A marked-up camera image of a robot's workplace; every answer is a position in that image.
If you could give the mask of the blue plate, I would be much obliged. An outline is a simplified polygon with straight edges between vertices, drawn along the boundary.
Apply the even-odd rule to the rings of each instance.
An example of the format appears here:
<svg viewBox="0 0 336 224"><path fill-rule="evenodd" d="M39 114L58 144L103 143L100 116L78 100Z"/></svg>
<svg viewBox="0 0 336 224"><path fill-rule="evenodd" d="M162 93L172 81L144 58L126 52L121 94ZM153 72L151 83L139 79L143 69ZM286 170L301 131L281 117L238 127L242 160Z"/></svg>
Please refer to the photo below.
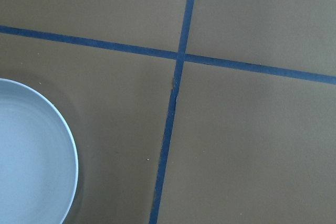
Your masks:
<svg viewBox="0 0 336 224"><path fill-rule="evenodd" d="M43 95L1 80L1 223L62 223L78 181L65 119Z"/></svg>

